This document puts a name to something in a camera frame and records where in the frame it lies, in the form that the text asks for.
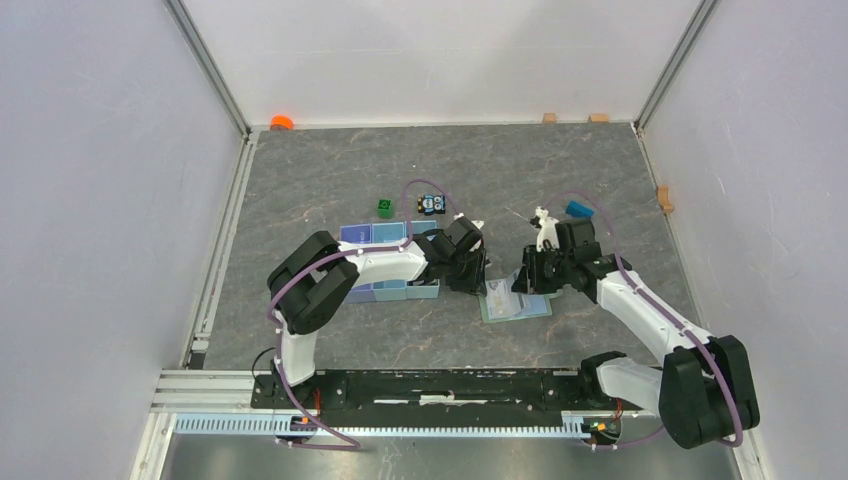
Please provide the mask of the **green card holder wallet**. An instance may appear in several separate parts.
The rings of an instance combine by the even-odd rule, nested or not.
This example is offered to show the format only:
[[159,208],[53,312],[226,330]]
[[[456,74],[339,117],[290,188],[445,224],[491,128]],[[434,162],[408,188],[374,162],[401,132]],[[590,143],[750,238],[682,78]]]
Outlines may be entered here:
[[484,323],[549,317],[553,314],[550,300],[558,297],[559,293],[545,296],[512,292],[511,287],[519,273],[517,269],[505,278],[485,281],[486,295],[479,298]]

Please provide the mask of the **silver VIP card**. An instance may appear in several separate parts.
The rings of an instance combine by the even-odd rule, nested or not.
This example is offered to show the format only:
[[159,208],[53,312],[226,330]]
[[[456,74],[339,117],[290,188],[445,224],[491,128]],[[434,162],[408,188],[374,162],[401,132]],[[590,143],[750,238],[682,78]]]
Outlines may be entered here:
[[513,284],[512,278],[486,281],[487,293],[482,307],[485,320],[505,321],[526,316],[530,312],[530,304],[524,296],[512,291]]

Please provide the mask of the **blue three-compartment organizer tray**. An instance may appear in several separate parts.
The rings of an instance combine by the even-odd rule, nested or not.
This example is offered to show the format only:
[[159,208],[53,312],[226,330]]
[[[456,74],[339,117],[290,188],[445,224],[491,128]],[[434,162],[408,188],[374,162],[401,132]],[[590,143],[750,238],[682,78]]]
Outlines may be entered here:
[[391,252],[371,252],[357,258],[350,256],[361,270],[360,277],[348,292],[345,302],[368,303],[435,299],[439,294],[438,280],[418,280],[423,272],[423,255],[420,250],[413,255],[412,246],[400,253],[398,246],[408,239],[404,222],[368,223],[343,225],[339,230],[339,242],[347,248],[355,245],[360,249],[377,244],[392,245]]

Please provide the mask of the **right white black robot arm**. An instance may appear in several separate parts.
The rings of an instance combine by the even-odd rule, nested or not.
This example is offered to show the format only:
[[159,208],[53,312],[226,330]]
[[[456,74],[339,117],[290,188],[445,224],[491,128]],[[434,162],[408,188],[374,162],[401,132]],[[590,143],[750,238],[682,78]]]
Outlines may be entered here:
[[743,343],[692,323],[618,252],[604,254],[591,219],[558,220],[540,208],[530,223],[537,238],[523,249],[513,291],[548,295],[572,288],[616,317],[659,364],[642,365],[619,351],[589,357],[579,368],[580,400],[602,408],[615,398],[649,411],[684,449],[740,446],[761,422]]

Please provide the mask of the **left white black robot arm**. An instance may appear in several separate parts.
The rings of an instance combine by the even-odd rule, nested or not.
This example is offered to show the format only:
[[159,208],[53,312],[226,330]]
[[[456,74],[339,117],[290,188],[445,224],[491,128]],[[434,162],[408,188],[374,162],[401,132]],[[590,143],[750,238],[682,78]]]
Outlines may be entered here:
[[267,318],[278,337],[275,392],[290,407],[314,394],[317,332],[329,323],[349,292],[364,284],[438,281],[453,291],[484,296],[484,222],[462,214],[444,229],[403,240],[356,244],[327,231],[312,234],[269,275]]

